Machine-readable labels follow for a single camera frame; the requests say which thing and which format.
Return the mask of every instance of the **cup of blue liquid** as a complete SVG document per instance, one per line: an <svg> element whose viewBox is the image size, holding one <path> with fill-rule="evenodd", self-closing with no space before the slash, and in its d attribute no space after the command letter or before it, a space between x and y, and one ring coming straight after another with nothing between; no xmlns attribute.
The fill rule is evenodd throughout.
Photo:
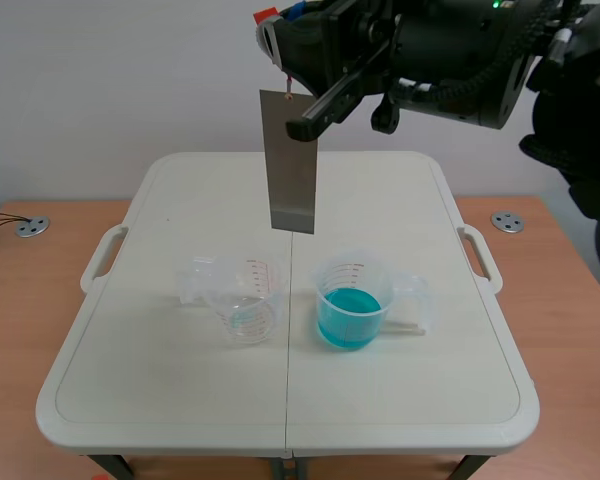
<svg viewBox="0 0 600 480"><path fill-rule="evenodd" d="M344 253L324 262L314 273L318 328L331 344L358 349L369 344L388 316L402 331L422 335L429 329L431 297L426 281L396 272L370 252ZM413 309L396 308L403 302Z"/></svg>

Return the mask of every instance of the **cup handle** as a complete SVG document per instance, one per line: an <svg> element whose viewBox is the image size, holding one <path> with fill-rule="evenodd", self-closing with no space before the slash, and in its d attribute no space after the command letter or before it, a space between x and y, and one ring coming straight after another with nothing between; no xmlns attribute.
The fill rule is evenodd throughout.
<svg viewBox="0 0 600 480"><path fill-rule="evenodd" d="M194 257L176 271L176 287L182 305L196 303L204 296L205 280L211 275L213 258Z"/></svg>
<svg viewBox="0 0 600 480"><path fill-rule="evenodd" d="M433 321L433 301L427 281L417 275L399 273L395 279L394 295L396 298L415 298L418 301L420 307L418 319L415 322L401 322L407 327L408 333L425 335L429 332Z"/></svg>

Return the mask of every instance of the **metal grommet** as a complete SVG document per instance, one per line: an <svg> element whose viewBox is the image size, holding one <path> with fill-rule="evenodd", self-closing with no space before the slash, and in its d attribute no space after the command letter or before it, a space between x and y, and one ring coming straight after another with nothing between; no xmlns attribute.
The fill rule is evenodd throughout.
<svg viewBox="0 0 600 480"><path fill-rule="evenodd" d="M513 212L503 210L491 215L491 223L498 230L507 233L518 233L524 230L524 220Z"/></svg>
<svg viewBox="0 0 600 480"><path fill-rule="evenodd" d="M49 217L33 217L29 222L19 222L16 235L22 238L35 237L49 228Z"/></svg>

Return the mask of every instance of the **table leg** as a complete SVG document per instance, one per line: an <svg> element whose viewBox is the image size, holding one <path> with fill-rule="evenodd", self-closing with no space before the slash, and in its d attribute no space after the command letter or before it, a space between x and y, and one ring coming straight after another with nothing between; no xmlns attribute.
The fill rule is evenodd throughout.
<svg viewBox="0 0 600 480"><path fill-rule="evenodd" d="M447 480L467 480L490 458L488 455L466 455Z"/></svg>
<svg viewBox="0 0 600 480"><path fill-rule="evenodd" d="M272 480L285 480L286 472L281 458L269 458L269 467L271 468Z"/></svg>
<svg viewBox="0 0 600 480"><path fill-rule="evenodd" d="M116 480L133 480L131 467L122 455L89 455L89 458Z"/></svg>
<svg viewBox="0 0 600 480"><path fill-rule="evenodd" d="M309 458L296 458L296 480L309 479Z"/></svg>

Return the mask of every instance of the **empty measuring cup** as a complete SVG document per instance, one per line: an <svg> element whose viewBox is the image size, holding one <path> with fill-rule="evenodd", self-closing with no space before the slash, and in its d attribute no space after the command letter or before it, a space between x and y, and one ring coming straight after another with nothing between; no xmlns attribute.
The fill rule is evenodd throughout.
<svg viewBox="0 0 600 480"><path fill-rule="evenodd" d="M274 330L285 281L264 255L195 257L178 273L182 303L202 297L240 343L257 343Z"/></svg>
<svg viewBox="0 0 600 480"><path fill-rule="evenodd" d="M431 299L421 277L394 272L366 251L327 260L314 274L318 327L330 343L349 349L371 342L391 314L405 333L424 334L429 328ZM411 298L413 309L396 308Z"/></svg>

